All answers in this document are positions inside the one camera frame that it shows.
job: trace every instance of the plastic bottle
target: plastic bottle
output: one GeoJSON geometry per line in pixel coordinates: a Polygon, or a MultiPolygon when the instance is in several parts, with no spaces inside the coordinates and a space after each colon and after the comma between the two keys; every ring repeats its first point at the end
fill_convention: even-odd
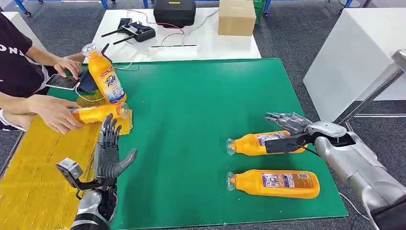
{"type": "Polygon", "coordinates": [[[251,195],[311,199],[320,192],[316,175],[308,171],[248,170],[227,174],[227,189],[242,190],[251,195]]]}
{"type": "MultiPolygon", "coordinates": [[[[236,140],[227,139],[227,152],[229,155],[233,155],[237,152],[245,154],[247,156],[281,154],[283,152],[267,153],[265,148],[265,141],[286,138],[289,136],[290,133],[288,131],[282,130],[268,133],[247,134],[242,138],[236,140]]],[[[304,149],[300,148],[291,153],[298,153],[303,151],[304,149]]]]}
{"type": "Polygon", "coordinates": [[[102,122],[109,114],[113,114],[113,118],[128,118],[128,110],[126,103],[120,103],[71,109],[70,112],[77,121],[87,124],[102,122]]]}
{"type": "Polygon", "coordinates": [[[82,48],[89,59],[89,72],[104,98],[111,104],[125,102],[127,96],[110,61],[102,55],[101,48],[93,43],[82,48]]]}

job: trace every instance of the green crate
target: green crate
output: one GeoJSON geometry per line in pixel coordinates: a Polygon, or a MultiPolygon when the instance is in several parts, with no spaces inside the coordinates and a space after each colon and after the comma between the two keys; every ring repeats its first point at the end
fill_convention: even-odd
{"type": "Polygon", "coordinates": [[[266,0],[253,0],[254,8],[264,8],[266,0]]]}
{"type": "Polygon", "coordinates": [[[263,8],[255,8],[255,16],[257,17],[257,19],[255,20],[255,24],[259,24],[263,12],[264,12],[263,8]]]}

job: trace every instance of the gray carpet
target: gray carpet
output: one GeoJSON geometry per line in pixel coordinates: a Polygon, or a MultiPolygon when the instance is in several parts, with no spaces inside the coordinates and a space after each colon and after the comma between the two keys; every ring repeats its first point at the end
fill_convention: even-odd
{"type": "MultiPolygon", "coordinates": [[[[142,8],[140,0],[117,0],[117,4],[111,9],[142,8]]],[[[33,14],[26,20],[31,29],[44,46],[51,52],[65,56],[79,52],[84,44],[92,41],[97,27],[102,19],[104,10],[98,3],[60,3],[46,1],[26,2],[25,6],[33,14]]],[[[218,6],[217,2],[199,2],[198,6],[218,6]]],[[[341,5],[335,1],[332,4],[318,0],[304,1],[273,1],[270,15],[263,17],[261,23],[255,27],[254,36],[259,51],[264,58],[281,58],[288,73],[289,79],[299,98],[302,108],[308,118],[318,120],[318,115],[312,101],[302,82],[310,64],[316,57],[320,47],[333,28],[341,5]]],[[[16,11],[10,4],[5,11],[16,11]]],[[[375,103],[370,108],[387,110],[389,108],[404,108],[401,104],[375,103]]],[[[388,171],[400,182],[406,182],[406,175],[402,172],[406,164],[406,156],[403,154],[405,144],[402,137],[405,136],[406,120],[403,119],[354,119],[351,121],[355,132],[363,138],[372,150],[376,152],[379,160],[386,165],[388,171]]],[[[0,165],[9,154],[14,145],[16,134],[1,132],[3,138],[0,144],[0,165]]],[[[363,210],[361,204],[352,190],[333,173],[337,188],[352,200],[359,210],[363,210]]],[[[289,221],[278,223],[256,223],[246,225],[227,225],[204,227],[197,229],[270,229],[270,230],[349,230],[353,220],[357,217],[355,211],[347,202],[344,202],[349,217],[337,219],[313,219],[303,221],[289,221]]],[[[357,218],[353,226],[354,230],[371,229],[366,220],[357,218]]]]}

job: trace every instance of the smartphone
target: smartphone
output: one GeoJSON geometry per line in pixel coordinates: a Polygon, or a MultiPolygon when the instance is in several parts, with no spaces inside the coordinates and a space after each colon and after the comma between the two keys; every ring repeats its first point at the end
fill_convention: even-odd
{"type": "Polygon", "coordinates": [[[64,77],[59,74],[52,75],[51,78],[45,83],[46,86],[63,90],[74,90],[78,84],[79,81],[73,77],[64,77]]]}

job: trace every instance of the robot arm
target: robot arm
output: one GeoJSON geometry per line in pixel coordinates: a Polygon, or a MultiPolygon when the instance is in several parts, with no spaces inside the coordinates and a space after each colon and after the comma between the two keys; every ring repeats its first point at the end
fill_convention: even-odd
{"type": "Polygon", "coordinates": [[[79,165],[65,158],[56,165],[69,184],[76,188],[76,197],[80,200],[78,212],[72,230],[109,230],[115,214],[117,197],[117,177],[130,166],[137,151],[131,150],[127,157],[119,161],[118,135],[121,126],[115,129],[117,120],[112,114],[103,121],[99,140],[94,150],[95,178],[91,182],[81,182],[83,174],[79,165]],[[89,190],[83,197],[79,192],[89,190]]]}
{"type": "Polygon", "coordinates": [[[275,122],[294,136],[265,142],[267,152],[296,150],[312,143],[339,177],[348,182],[377,230],[397,230],[406,227],[406,187],[393,178],[377,160],[375,153],[360,137],[331,122],[315,122],[297,114],[268,113],[266,119],[275,122]]]}

